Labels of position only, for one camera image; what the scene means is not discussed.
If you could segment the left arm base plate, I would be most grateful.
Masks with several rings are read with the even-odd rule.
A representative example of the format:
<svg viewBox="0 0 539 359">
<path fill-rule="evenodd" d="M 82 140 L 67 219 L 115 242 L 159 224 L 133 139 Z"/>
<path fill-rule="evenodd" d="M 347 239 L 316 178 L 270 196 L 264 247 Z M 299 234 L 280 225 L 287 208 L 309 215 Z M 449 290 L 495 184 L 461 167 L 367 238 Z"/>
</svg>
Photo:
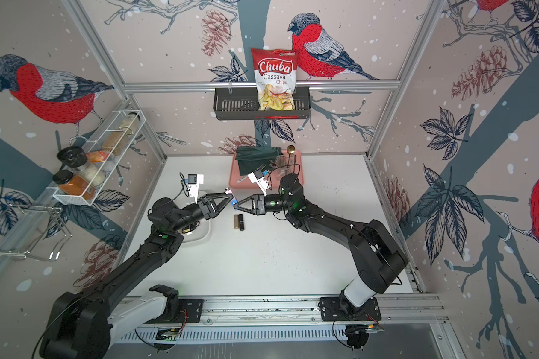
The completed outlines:
<svg viewBox="0 0 539 359">
<path fill-rule="evenodd" d="M 177 302 L 167 303 L 162 320 L 175 324 L 200 323 L 204 303 L 203 299 L 178 299 Z"/>
</svg>

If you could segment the pink blue lipstick tube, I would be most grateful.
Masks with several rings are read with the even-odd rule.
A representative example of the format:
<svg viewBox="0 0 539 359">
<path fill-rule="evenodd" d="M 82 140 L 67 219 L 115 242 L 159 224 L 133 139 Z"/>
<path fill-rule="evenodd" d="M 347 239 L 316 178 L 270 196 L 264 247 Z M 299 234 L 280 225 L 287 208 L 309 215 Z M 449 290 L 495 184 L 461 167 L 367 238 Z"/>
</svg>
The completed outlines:
<svg viewBox="0 0 539 359">
<path fill-rule="evenodd" d="M 234 195 L 234 193 L 232 192 L 232 190 L 228 190 L 226 191 L 227 194 L 230 194 L 232 196 L 232 199 L 231 199 L 231 205 L 234 206 L 236 203 L 237 203 L 237 199 Z"/>
</svg>

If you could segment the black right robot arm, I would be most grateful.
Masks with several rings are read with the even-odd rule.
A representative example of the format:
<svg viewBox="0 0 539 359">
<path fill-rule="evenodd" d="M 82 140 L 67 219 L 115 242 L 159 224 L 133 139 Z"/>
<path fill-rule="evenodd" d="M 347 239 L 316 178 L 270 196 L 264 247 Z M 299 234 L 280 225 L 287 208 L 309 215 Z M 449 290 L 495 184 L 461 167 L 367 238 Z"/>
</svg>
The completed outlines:
<svg viewBox="0 0 539 359">
<path fill-rule="evenodd" d="M 235 203 L 234 208 L 252 215 L 284 212 L 294 228 L 331 239 L 347 248 L 357 276 L 341 291 L 339 307 L 346 314 L 356 313 L 377 294 L 383 294 L 409 264 L 407 256 L 377 220 L 350 221 L 326 212 L 305 198 L 295 174 L 281 178 L 275 194 L 253 194 Z"/>
</svg>

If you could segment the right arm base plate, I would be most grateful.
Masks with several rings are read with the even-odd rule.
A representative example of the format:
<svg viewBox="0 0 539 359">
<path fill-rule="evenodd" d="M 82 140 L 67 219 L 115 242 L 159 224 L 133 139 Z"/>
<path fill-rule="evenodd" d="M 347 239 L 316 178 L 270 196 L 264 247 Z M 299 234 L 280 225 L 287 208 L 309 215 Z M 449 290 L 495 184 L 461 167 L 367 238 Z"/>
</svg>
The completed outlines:
<svg viewBox="0 0 539 359">
<path fill-rule="evenodd" d="M 373 321 L 382 319 L 380 307 L 375 297 L 368 299 L 361 307 L 353 306 L 347 299 L 339 297 L 321 297 L 317 303 L 321 320 L 334 321 Z"/>
</svg>

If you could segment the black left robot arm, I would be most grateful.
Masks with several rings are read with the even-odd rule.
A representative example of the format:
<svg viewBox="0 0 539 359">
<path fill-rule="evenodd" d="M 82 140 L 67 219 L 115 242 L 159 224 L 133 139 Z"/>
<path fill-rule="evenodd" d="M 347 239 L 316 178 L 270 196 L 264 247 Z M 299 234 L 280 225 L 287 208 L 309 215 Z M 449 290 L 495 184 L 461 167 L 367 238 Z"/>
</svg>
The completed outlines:
<svg viewBox="0 0 539 359">
<path fill-rule="evenodd" d="M 186 323 L 179 292 L 156 285 L 137 301 L 122 300 L 145 278 L 167 263 L 184 241 L 182 230 L 217 217 L 232 194 L 210 193 L 179 208 L 161 198 L 148 212 L 151 233 L 139 249 L 105 278 L 79 293 L 66 292 L 52 306 L 49 321 L 34 352 L 42 358 L 102 358 L 124 335 L 159 317 Z"/>
</svg>

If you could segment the white storage box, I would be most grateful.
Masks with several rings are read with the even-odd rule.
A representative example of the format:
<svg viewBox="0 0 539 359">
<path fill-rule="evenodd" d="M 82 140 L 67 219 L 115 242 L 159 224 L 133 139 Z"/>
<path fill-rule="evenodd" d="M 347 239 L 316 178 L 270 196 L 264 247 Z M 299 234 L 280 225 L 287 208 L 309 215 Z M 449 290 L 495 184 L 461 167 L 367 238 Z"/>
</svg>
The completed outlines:
<svg viewBox="0 0 539 359">
<path fill-rule="evenodd" d="M 211 224 L 209 221 L 202 219 L 191 226 L 185 227 L 181 230 L 181 234 L 184 236 L 182 246 L 202 245 L 209 241 L 212 236 Z"/>
</svg>

